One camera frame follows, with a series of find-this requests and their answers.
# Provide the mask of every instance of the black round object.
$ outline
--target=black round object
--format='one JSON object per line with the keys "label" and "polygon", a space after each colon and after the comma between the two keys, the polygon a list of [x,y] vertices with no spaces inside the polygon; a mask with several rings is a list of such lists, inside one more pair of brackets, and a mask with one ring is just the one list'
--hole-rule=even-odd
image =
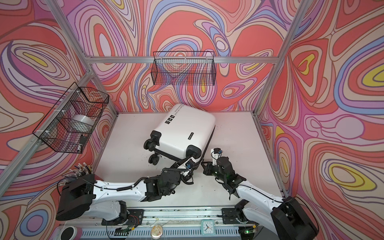
{"label": "black round object", "polygon": [[150,142],[148,144],[148,149],[152,152],[153,150],[155,150],[155,147],[156,147],[156,143],[155,142]]}
{"label": "black round object", "polygon": [[145,150],[148,150],[148,144],[149,144],[150,142],[149,142],[149,139],[147,140],[147,141],[145,141],[145,143],[144,143],[144,149]]}
{"label": "black round object", "polygon": [[69,240],[73,236],[74,229],[73,227],[67,227],[64,229],[64,231],[61,233],[60,239],[61,240]]}
{"label": "black round object", "polygon": [[159,157],[156,156],[156,157],[152,158],[152,162],[153,162],[152,163],[153,165],[156,165],[159,162]]}

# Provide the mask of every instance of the white table surface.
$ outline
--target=white table surface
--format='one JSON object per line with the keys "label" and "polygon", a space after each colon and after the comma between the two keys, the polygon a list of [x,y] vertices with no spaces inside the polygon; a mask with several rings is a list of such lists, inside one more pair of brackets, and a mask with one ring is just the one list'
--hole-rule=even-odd
{"label": "white table surface", "polygon": [[[143,148],[151,131],[166,113],[119,114],[112,134],[95,173],[108,182],[135,182],[140,177],[159,175],[174,161],[160,158],[154,166],[148,163],[153,152]],[[216,127],[204,161],[211,161],[210,149],[219,147],[229,157],[233,169],[253,185],[280,196],[276,179],[250,112],[213,113]],[[240,199],[231,196],[213,176],[205,176],[199,166],[194,171],[194,184],[183,182],[176,193],[153,202],[126,201],[127,207],[181,207],[235,205]]]}

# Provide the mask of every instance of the small round object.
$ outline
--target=small round object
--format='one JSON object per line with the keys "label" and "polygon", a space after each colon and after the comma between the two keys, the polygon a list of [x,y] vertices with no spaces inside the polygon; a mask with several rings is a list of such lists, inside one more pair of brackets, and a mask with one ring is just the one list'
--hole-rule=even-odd
{"label": "small round object", "polygon": [[155,147],[156,147],[156,143],[155,142],[150,142],[149,144],[148,144],[148,150],[149,151],[153,151],[153,150],[155,150]]}
{"label": "small round object", "polygon": [[145,141],[145,143],[144,143],[144,149],[145,150],[148,150],[148,144],[149,144],[150,142],[149,142],[149,139],[147,140],[147,141]]}
{"label": "small round object", "polygon": [[60,234],[60,240],[78,240],[82,235],[81,228],[74,226],[67,227]]}
{"label": "small round object", "polygon": [[153,226],[151,230],[151,237],[153,239],[159,239],[163,235],[163,227],[159,224]]}
{"label": "small round object", "polygon": [[159,156],[153,157],[152,158],[152,164],[156,165],[159,162]]}

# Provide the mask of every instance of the black wire basket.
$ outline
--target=black wire basket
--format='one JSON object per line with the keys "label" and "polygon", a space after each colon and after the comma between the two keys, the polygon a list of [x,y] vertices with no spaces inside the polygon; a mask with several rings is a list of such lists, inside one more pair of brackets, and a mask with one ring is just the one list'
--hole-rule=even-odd
{"label": "black wire basket", "polygon": [[107,93],[77,86],[53,121],[44,130],[36,131],[47,114],[33,134],[55,152],[82,153],[108,102]]}
{"label": "black wire basket", "polygon": [[213,51],[156,51],[153,56],[154,85],[215,85]]}

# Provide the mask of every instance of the suitcase wheel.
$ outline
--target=suitcase wheel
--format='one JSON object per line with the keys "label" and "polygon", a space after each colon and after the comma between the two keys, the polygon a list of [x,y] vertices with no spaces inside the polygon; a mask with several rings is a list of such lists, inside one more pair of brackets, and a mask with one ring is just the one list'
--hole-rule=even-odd
{"label": "suitcase wheel", "polygon": [[153,164],[153,165],[156,165],[158,162],[159,162],[159,156],[157,154],[152,154],[150,157],[149,157],[149,160],[148,160],[149,163]]}
{"label": "suitcase wheel", "polygon": [[153,150],[155,150],[155,147],[156,147],[156,143],[155,143],[155,142],[150,142],[150,143],[148,144],[148,150],[149,150],[150,152],[152,152]]}
{"label": "suitcase wheel", "polygon": [[149,140],[150,140],[150,139],[148,139],[148,140],[145,141],[145,143],[144,143],[144,149],[145,149],[145,150],[148,150],[148,144],[150,143]]}

